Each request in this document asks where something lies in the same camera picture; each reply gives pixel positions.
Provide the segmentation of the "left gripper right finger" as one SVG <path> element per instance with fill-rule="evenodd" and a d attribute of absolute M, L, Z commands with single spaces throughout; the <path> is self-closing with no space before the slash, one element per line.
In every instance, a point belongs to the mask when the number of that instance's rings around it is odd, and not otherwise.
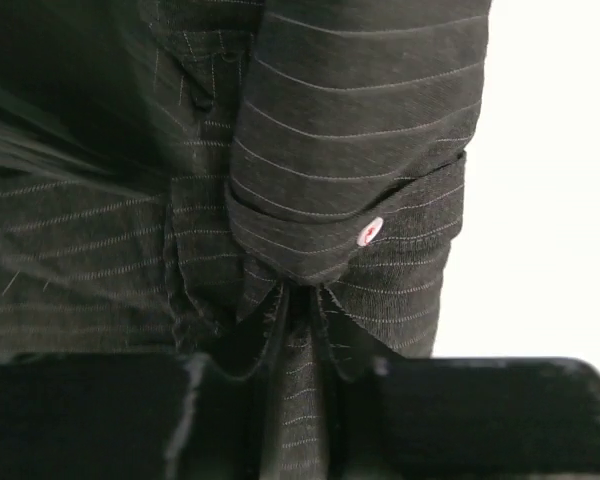
<path fill-rule="evenodd" d="M 541 358 L 405 358 L 311 296 L 332 479 L 600 479 L 600 373 Z"/>

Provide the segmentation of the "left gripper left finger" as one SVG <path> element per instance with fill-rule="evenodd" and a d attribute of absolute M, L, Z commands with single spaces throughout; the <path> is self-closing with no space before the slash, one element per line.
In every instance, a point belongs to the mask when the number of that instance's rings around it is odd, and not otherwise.
<path fill-rule="evenodd" d="M 289 293 L 188 354 L 0 355 L 0 479 L 264 479 Z"/>

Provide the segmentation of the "dark pinstriped long sleeve shirt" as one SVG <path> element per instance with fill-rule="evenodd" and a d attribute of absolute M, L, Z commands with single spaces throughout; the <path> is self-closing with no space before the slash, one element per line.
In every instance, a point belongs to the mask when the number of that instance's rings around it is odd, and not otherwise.
<path fill-rule="evenodd" d="M 431 354 L 487 1 L 0 1 L 0 353 L 183 352 L 281 278 Z"/>

